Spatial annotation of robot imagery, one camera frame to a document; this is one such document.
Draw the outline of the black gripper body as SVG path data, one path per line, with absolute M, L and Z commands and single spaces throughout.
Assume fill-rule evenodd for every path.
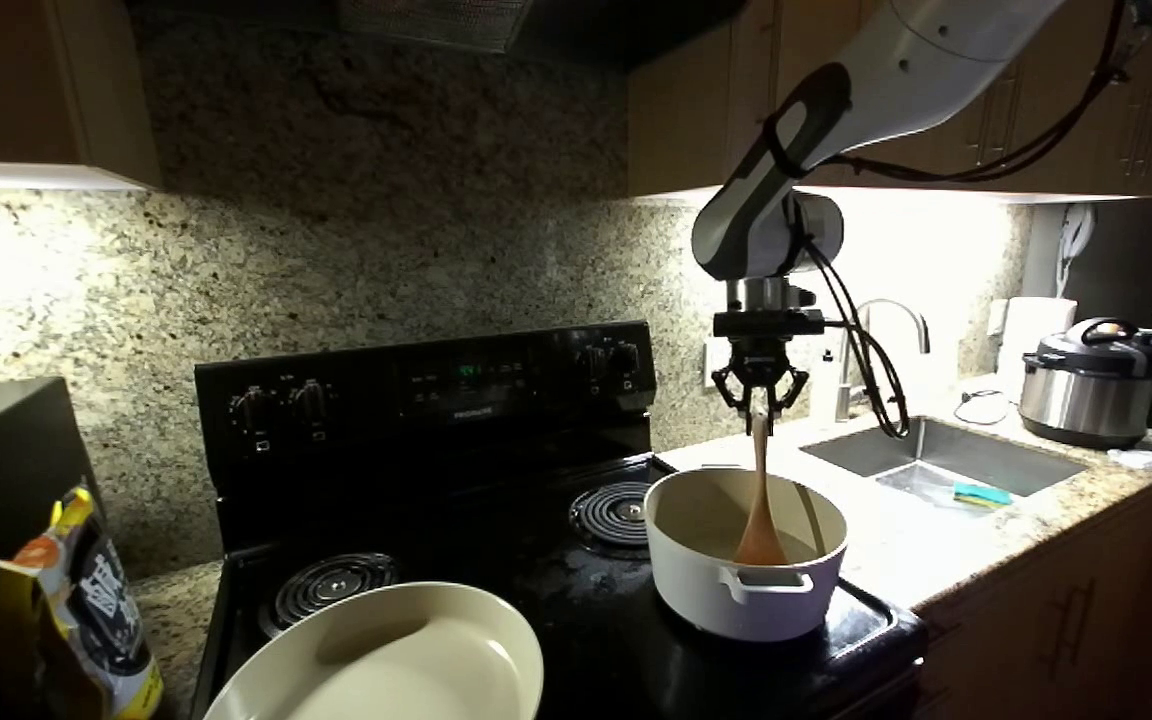
M 711 316 L 711 335 L 727 343 L 731 375 L 787 375 L 787 343 L 822 335 L 823 316 L 816 297 L 787 278 L 731 278 L 723 306 Z

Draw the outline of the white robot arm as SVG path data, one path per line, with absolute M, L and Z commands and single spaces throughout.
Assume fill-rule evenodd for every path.
M 1065 0 L 883 0 L 813 67 L 693 219 L 693 259 L 727 284 L 711 332 L 727 343 L 722 399 L 750 432 L 774 425 L 810 383 L 787 343 L 823 316 L 796 301 L 787 273 L 842 247 L 842 206 L 799 191 L 827 161 L 903 141 L 960 115 L 1051 21 Z

